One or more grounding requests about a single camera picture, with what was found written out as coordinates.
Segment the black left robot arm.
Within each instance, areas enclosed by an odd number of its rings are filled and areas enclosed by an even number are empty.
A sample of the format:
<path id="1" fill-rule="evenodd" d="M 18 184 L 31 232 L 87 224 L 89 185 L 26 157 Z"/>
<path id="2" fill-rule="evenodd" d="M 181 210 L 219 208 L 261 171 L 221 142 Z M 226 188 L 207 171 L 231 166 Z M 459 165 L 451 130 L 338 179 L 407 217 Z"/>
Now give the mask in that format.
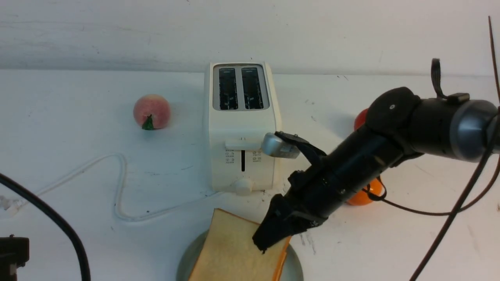
<path id="1" fill-rule="evenodd" d="M 28 238 L 0 238 L 0 280 L 17 281 L 17 269 L 30 260 L 30 240 Z"/>

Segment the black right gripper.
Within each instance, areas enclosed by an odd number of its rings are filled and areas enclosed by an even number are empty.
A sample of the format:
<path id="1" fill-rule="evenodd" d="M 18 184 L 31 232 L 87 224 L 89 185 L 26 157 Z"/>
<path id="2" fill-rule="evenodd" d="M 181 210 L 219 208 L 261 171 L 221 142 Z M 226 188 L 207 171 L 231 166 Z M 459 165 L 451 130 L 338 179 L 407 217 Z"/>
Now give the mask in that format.
<path id="1" fill-rule="evenodd" d="M 270 211 L 252 236 L 264 254 L 281 240 L 321 226 L 343 203 L 364 187 L 359 167 L 321 159 L 289 177 L 290 188 L 270 201 Z"/>

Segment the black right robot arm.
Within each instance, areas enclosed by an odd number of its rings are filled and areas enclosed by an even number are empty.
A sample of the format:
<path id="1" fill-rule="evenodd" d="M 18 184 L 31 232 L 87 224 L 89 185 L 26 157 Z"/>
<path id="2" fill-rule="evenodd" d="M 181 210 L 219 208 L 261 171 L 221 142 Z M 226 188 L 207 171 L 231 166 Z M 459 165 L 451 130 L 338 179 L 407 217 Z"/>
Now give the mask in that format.
<path id="1" fill-rule="evenodd" d="M 366 121 L 327 154 L 298 135 L 277 131 L 270 137 L 293 146 L 309 163 L 288 178 L 286 194 L 272 197 L 252 236 L 260 251 L 321 226 L 339 207 L 389 168 L 424 154 L 479 162 L 488 147 L 499 153 L 499 110 L 466 94 L 420 98 L 407 87 L 379 96 Z"/>

